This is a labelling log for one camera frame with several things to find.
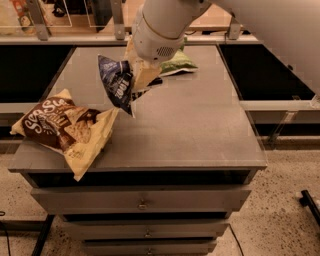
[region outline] floor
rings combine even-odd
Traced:
[[[280,138],[276,149],[266,148],[268,168],[251,183],[252,193],[240,212],[229,219],[245,256],[318,256],[319,227],[308,208],[297,198],[307,189],[320,198],[319,138]],[[31,187],[19,174],[6,169],[10,154],[0,155],[0,220],[44,220],[46,213],[30,196]],[[55,218],[42,255],[85,256],[81,243],[73,241]],[[10,237],[12,256],[31,255],[36,235]],[[8,255],[5,237],[0,237],[0,255]],[[209,256],[238,256],[239,247],[230,229],[218,239]]]

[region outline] snack bag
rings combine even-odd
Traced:
[[[105,112],[75,106],[68,90],[38,103],[17,121],[21,134],[64,155],[79,181],[111,136],[118,109]]]
[[[100,77],[112,104],[132,115],[132,74],[129,62],[116,62],[101,55],[98,56],[98,62]]]
[[[198,70],[197,65],[179,49],[171,60],[161,63],[161,73],[159,77],[169,76],[181,71],[195,72]]]
[[[127,43],[124,59],[128,60],[133,74],[133,92],[143,92],[150,89],[148,86],[161,72],[159,63],[149,63],[141,59],[134,48],[132,37]]]

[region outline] dark blue chip bag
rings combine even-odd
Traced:
[[[131,109],[132,73],[128,61],[114,61],[98,56],[100,77],[109,99],[115,107],[122,108],[129,115]]]

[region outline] brown chip bag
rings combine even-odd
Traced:
[[[68,90],[37,104],[11,129],[64,155],[79,181],[111,137],[118,108],[75,106]]]

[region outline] gray table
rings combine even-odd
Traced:
[[[121,60],[124,51],[77,48],[51,95],[68,88],[77,105],[111,108],[97,56]],[[208,253],[226,228],[221,216],[240,210],[250,193],[245,184],[266,168],[266,156],[216,47],[188,46],[185,52],[199,71],[165,78],[161,87],[133,104],[136,118],[121,111],[112,140],[80,183],[72,180],[62,156],[29,140],[14,156],[10,171],[31,183],[32,196],[49,214],[69,221],[66,230],[75,238],[101,240],[86,242],[88,253]],[[117,214],[124,217],[119,220]],[[128,221],[131,228],[139,227],[130,235]],[[125,228],[107,231],[114,225]],[[150,226],[155,240],[136,241],[151,237]],[[188,241],[194,250],[187,249]],[[117,250],[119,244],[126,249]]]

